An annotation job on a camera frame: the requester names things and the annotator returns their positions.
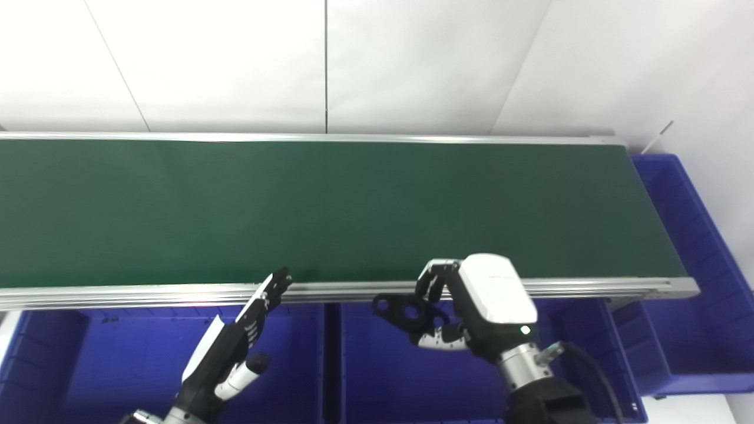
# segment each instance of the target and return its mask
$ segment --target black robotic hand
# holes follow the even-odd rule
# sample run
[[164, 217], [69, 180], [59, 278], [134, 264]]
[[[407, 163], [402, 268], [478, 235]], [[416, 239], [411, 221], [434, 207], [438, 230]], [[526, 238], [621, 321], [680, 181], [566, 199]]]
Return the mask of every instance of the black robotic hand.
[[223, 405], [262, 374], [270, 364], [264, 352], [249, 355], [259, 340], [269, 312], [280, 305], [291, 285], [288, 268], [270, 274], [242, 308], [235, 321], [216, 316], [199, 341], [182, 376], [181, 389], [164, 420], [144, 411], [123, 422], [145, 424], [211, 424]]

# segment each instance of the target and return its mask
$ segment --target blue storage crate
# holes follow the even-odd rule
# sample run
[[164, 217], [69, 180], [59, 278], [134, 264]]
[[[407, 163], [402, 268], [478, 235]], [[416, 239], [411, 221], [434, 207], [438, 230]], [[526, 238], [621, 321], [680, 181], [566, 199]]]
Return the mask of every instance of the blue storage crate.
[[674, 155], [633, 163], [701, 294], [614, 312], [642, 395], [754, 390], [754, 296]]
[[[107, 424], [144, 409], [164, 416], [215, 315], [240, 306], [24, 312], [0, 368], [2, 424]], [[267, 371], [221, 413], [225, 424], [322, 418], [323, 307], [280, 306], [254, 350]]]
[[[585, 348], [615, 388], [626, 422], [647, 417], [604, 300], [537, 300], [541, 346], [569, 340]], [[408, 336], [372, 313], [371, 305], [344, 304], [340, 422], [501, 422], [507, 392], [494, 365], [470, 352], [438, 352], [411, 345]], [[443, 309], [452, 314], [452, 305]], [[587, 396], [595, 414], [614, 421], [599, 381], [581, 364], [561, 357], [557, 376]]]

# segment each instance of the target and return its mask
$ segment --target cable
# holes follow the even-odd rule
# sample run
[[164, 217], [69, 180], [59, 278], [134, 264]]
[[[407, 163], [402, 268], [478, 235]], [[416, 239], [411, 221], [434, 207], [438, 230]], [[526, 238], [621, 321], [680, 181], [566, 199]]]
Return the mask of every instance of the cable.
[[599, 379], [599, 382], [602, 383], [602, 386], [604, 387], [605, 391], [608, 394], [608, 397], [610, 398], [610, 403], [612, 403], [613, 410], [615, 410], [616, 424], [623, 424], [623, 411], [621, 409], [621, 404], [618, 403], [618, 397], [615, 395], [615, 390], [613, 390], [612, 385], [608, 381], [608, 377], [605, 375], [605, 373], [602, 372], [602, 368], [599, 367], [597, 361], [589, 356], [586, 351], [573, 343], [563, 342], [562, 346], [565, 349], [564, 352], [568, 352], [569, 354], [573, 355], [578, 360], [587, 365], [587, 367], [589, 367], [592, 371], [594, 371], [594, 373], [597, 375], [597, 378]]
[[645, 148], [644, 148], [644, 149], [642, 150], [642, 153], [641, 153], [641, 154], [642, 154], [642, 155], [644, 155], [644, 154], [645, 154], [646, 152], [648, 152], [648, 151], [649, 151], [649, 149], [651, 149], [651, 148], [652, 148], [652, 146], [654, 146], [654, 144], [655, 144], [656, 142], [660, 141], [660, 139], [662, 138], [662, 136], [663, 136], [663, 135], [665, 134], [665, 131], [667, 131], [667, 129], [668, 129], [668, 128], [670, 128], [670, 126], [671, 126], [671, 125], [673, 125], [673, 121], [670, 121], [670, 122], [668, 122], [668, 123], [667, 123], [667, 125], [665, 125], [665, 128], [663, 128], [663, 129], [662, 129], [662, 131], [660, 131], [660, 133], [659, 133], [659, 134], [657, 135], [657, 137], [655, 137], [655, 138], [654, 138], [654, 139], [653, 139], [653, 140], [652, 140], [652, 141], [651, 141], [651, 142], [650, 142], [650, 143], [649, 143], [649, 144], [648, 144], [648, 145], [647, 145], [647, 146], [646, 146], [646, 147], [645, 147]]

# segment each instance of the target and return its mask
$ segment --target green conveyor belt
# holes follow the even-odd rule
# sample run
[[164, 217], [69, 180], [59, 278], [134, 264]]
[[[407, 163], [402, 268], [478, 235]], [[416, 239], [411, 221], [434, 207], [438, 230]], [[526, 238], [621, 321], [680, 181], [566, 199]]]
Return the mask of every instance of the green conveyor belt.
[[622, 146], [0, 140], [0, 288], [686, 275]]

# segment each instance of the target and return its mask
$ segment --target robotic hand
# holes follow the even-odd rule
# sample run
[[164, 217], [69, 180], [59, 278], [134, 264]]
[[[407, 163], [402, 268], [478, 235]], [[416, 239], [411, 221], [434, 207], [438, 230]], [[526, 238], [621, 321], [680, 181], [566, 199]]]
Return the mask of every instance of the robotic hand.
[[137, 410], [126, 415], [121, 424], [214, 422], [225, 402], [267, 369], [269, 355], [248, 355], [248, 351], [262, 334], [267, 314], [280, 305], [280, 298], [291, 283], [288, 268], [278, 269], [259, 285], [233, 323], [224, 324], [219, 316], [215, 317], [188, 360], [181, 389], [164, 420]]
[[[461, 323], [450, 323], [434, 306], [445, 287]], [[431, 260], [414, 294], [379, 294], [372, 308], [419, 347], [470, 349], [494, 364], [510, 392], [507, 424], [597, 422], [581, 392], [549, 367], [563, 345], [537, 347], [537, 309], [508, 258], [478, 253]]]

